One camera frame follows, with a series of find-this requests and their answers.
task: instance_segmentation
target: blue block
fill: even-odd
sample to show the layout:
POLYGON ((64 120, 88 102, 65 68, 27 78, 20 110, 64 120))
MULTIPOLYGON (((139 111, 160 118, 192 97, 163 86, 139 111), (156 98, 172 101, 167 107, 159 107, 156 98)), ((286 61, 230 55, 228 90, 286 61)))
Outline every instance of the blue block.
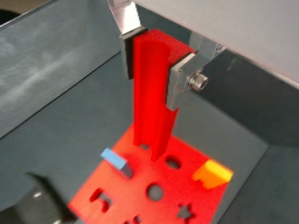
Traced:
POLYGON ((133 176, 133 172, 128 166, 127 160, 121 158, 109 148, 104 149, 100 156, 108 161, 108 163, 121 172, 121 174, 128 179, 133 176))

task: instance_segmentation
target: black object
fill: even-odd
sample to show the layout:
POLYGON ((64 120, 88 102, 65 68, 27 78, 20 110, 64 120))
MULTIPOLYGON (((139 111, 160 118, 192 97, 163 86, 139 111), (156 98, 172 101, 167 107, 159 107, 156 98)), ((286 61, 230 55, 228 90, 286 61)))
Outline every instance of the black object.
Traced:
POLYGON ((0 223, 73 223, 76 218, 64 205, 48 180, 32 173, 27 175, 35 181, 36 187, 27 193, 16 205, 0 212, 0 223))
POLYGON ((9 10, 0 10, 0 25, 9 22, 12 19, 17 18, 20 14, 9 10))

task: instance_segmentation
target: yellow block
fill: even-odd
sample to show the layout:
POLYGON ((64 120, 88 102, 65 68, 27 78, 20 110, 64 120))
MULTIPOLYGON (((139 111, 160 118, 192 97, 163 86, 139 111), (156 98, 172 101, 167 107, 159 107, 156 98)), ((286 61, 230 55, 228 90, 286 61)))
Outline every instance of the yellow block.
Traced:
POLYGON ((203 182, 203 187, 211 189, 230 182, 234 172, 214 160, 208 160, 192 174, 195 181, 203 182))

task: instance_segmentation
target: bolt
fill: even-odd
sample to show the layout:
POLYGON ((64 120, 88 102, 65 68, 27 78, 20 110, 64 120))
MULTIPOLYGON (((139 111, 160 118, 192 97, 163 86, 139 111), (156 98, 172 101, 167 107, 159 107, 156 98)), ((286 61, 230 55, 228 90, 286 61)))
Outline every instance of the bolt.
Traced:
POLYGON ((216 53, 222 50, 222 48, 223 48, 223 45, 218 45, 218 47, 216 47, 216 53))
POLYGON ((43 196, 43 193, 41 192, 37 192, 35 195, 33 195, 33 197, 37 199, 39 197, 41 197, 43 196))
POLYGON ((61 220, 56 220, 52 224, 61 224, 61 220))
POLYGON ((200 73, 196 72, 190 78, 190 87, 200 92, 207 86, 208 78, 200 73))

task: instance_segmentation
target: red board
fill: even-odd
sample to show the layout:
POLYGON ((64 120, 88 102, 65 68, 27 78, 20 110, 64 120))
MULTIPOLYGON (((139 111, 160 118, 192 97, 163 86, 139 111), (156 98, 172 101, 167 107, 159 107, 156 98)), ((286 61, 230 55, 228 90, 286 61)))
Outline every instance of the red board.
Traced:
POLYGON ((202 182, 192 180, 192 174, 208 157, 171 136, 166 153, 154 162, 151 149, 144 150, 132 142, 133 127, 113 147, 113 152, 127 160, 133 177, 125 178, 103 161, 69 203, 71 210, 88 224, 137 223, 133 221, 137 215, 143 224, 211 223, 227 185, 206 190, 202 182), (179 170, 166 163, 167 158, 180 164, 179 170), (151 184, 163 188, 160 201, 152 201, 147 196, 145 191, 151 184), (92 198, 97 192, 103 192, 112 199, 112 205, 107 211, 104 209, 105 212, 103 206, 107 205, 103 205, 101 199, 92 198), (188 220, 178 217, 179 205, 191 206, 194 216, 188 220))

